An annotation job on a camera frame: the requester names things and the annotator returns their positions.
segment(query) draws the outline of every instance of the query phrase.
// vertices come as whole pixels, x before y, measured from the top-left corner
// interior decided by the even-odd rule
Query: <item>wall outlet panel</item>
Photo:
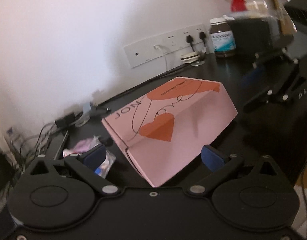
[[[203,24],[146,38],[125,46],[125,53],[131,68],[134,68],[155,58],[162,57],[163,53],[169,54],[189,47],[190,45],[186,42],[186,37],[188,35],[193,37],[193,44],[202,42],[199,38],[200,32],[205,32],[207,34]],[[159,49],[155,49],[155,45],[160,45],[163,52]]]

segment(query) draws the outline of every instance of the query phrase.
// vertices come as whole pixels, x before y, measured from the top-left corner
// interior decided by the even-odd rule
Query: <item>jar label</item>
[[[215,51],[229,51],[236,48],[232,31],[211,33]]]

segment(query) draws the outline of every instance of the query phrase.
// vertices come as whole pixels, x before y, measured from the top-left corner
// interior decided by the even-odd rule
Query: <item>flower vase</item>
[[[232,12],[247,11],[246,1],[245,0],[232,0],[231,11]]]

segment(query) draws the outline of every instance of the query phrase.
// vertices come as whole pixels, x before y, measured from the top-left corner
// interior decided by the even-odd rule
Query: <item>pink box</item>
[[[177,77],[102,123],[138,173],[159,187],[198,156],[237,114],[222,83]]]

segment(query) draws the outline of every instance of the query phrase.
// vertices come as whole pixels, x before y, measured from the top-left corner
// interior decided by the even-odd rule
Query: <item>supplement bottle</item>
[[[217,57],[231,57],[235,55],[236,43],[232,30],[223,17],[210,20],[210,36]]]

